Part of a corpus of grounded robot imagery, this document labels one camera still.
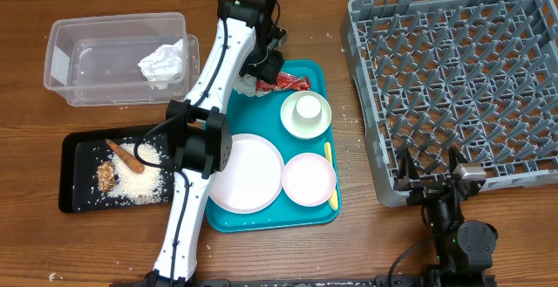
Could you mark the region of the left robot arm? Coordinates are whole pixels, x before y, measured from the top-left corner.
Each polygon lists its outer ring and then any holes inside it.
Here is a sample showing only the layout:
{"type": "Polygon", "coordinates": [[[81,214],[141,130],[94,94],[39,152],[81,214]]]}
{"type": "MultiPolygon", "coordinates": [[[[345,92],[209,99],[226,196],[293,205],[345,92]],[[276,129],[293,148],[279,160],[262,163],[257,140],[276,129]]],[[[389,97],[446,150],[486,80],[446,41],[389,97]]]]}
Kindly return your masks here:
{"type": "Polygon", "coordinates": [[[244,75],[274,84],[284,64],[278,46],[277,0],[218,0],[214,45],[195,86],[182,101],[169,102],[165,120],[150,130],[163,133],[174,177],[171,212],[159,256],[141,285],[191,286],[209,186],[228,163],[232,136],[226,116],[235,80],[244,75]]]}

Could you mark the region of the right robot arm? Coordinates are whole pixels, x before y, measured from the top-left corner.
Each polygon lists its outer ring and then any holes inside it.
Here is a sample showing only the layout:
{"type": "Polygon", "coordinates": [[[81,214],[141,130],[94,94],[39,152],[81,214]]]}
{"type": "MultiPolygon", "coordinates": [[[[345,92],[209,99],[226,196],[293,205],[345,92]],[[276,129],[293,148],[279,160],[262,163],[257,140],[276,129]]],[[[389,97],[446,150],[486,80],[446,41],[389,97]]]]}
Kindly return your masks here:
{"type": "Polygon", "coordinates": [[[485,270],[493,266],[493,253],[499,237],[494,226],[476,220],[467,221],[461,203],[476,196],[487,180],[483,167],[469,162],[456,148],[450,147],[449,174],[436,179],[419,177],[408,149],[400,154],[400,167],[395,183],[399,191],[407,191],[406,204],[421,207],[421,218],[431,236],[403,252],[391,265],[387,284],[395,278],[398,264],[414,251],[433,244],[437,262],[426,265],[413,277],[413,286],[495,286],[493,276],[485,270]]]}

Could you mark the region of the pale green bowl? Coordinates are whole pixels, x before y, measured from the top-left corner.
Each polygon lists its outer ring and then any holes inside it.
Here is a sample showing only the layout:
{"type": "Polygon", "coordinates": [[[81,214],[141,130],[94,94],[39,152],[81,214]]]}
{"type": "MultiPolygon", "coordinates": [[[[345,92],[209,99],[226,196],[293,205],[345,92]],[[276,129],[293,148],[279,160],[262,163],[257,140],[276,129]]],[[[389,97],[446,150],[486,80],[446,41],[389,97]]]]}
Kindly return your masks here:
{"type": "Polygon", "coordinates": [[[298,91],[290,94],[282,103],[280,119],[283,127],[294,137],[301,140],[314,139],[323,134],[331,123],[332,112],[328,101],[319,93],[312,91],[298,91]],[[315,120],[302,120],[296,112],[296,102],[304,95],[318,98],[322,111],[315,120]]]}

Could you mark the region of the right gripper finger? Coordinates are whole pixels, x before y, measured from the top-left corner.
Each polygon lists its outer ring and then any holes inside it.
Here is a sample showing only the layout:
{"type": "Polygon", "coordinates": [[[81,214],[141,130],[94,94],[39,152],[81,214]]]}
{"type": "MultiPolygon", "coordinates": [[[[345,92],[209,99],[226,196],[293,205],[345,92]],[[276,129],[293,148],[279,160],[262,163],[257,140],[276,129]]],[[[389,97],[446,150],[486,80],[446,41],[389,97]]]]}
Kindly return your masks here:
{"type": "Polygon", "coordinates": [[[403,148],[398,154],[400,160],[399,170],[398,170],[398,181],[407,180],[418,180],[419,174],[415,167],[411,153],[407,147],[403,148]]]}
{"type": "Polygon", "coordinates": [[[449,155],[449,170],[452,177],[464,178],[466,176],[466,164],[469,161],[456,147],[448,149],[449,155]]]}

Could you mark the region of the white cup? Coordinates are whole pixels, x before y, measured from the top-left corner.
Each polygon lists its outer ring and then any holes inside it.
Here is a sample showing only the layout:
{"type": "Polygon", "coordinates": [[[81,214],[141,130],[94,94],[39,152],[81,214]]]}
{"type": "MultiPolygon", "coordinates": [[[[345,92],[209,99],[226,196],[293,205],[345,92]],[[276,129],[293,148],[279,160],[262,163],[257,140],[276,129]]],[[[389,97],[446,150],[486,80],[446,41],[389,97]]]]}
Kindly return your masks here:
{"type": "Polygon", "coordinates": [[[296,102],[296,112],[302,120],[318,119],[321,111],[321,103],[313,95],[304,95],[296,102]]]}

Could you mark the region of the orange carrot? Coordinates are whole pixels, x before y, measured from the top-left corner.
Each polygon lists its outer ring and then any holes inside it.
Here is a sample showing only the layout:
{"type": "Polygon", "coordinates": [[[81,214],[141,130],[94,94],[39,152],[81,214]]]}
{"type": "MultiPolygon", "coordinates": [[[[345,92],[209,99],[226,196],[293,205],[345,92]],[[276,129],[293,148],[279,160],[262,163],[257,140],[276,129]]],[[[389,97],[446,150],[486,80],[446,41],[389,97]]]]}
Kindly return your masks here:
{"type": "Polygon", "coordinates": [[[105,143],[134,173],[142,174],[145,171],[145,166],[123,147],[109,139],[105,139],[105,143]]]}

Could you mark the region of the red snack wrapper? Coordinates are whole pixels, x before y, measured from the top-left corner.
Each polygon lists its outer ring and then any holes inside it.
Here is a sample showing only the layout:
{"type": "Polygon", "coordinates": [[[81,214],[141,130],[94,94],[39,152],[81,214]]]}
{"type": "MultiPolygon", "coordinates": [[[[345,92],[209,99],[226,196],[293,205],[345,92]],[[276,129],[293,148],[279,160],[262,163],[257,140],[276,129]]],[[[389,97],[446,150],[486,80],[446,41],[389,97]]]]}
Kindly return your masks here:
{"type": "Polygon", "coordinates": [[[275,92],[284,90],[308,91],[311,83],[308,77],[297,77],[287,72],[279,72],[274,84],[257,80],[255,89],[258,92],[275,92]]]}

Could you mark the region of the large white plate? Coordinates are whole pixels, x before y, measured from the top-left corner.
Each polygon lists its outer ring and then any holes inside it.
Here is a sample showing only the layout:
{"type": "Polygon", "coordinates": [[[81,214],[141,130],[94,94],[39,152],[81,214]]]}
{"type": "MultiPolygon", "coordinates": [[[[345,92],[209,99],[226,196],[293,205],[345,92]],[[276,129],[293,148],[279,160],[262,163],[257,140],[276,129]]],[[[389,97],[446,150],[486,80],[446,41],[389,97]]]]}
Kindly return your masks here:
{"type": "Polygon", "coordinates": [[[235,134],[228,164],[216,174],[209,197],[231,213],[261,211],[281,193],[283,169],[283,158],[269,140],[251,133],[235,134]]]}

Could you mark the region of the white napkin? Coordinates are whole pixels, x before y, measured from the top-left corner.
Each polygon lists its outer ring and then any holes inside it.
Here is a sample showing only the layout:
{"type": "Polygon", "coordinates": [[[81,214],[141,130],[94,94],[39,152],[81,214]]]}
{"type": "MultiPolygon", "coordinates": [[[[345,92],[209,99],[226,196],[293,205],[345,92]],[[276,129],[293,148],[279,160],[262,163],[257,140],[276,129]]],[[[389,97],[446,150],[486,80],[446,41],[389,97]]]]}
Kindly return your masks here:
{"type": "Polygon", "coordinates": [[[170,82],[183,78],[184,40],[163,44],[138,63],[141,74],[151,83],[152,90],[165,90],[170,82]]]}
{"type": "Polygon", "coordinates": [[[257,82],[257,78],[246,74],[243,77],[239,77],[235,80],[234,90],[239,94],[246,95],[247,97],[261,97],[266,95],[267,92],[256,90],[257,82]]]}

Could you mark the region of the brown mushroom piece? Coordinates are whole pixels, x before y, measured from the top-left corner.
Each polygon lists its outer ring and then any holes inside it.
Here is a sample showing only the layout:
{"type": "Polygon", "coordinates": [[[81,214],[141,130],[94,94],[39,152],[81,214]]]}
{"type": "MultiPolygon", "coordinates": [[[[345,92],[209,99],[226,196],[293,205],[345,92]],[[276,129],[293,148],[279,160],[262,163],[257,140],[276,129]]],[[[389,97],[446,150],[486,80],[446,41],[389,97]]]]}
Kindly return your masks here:
{"type": "Polygon", "coordinates": [[[97,167],[97,176],[99,190],[103,193],[110,191],[116,184],[114,167],[110,161],[104,161],[97,167]]]}

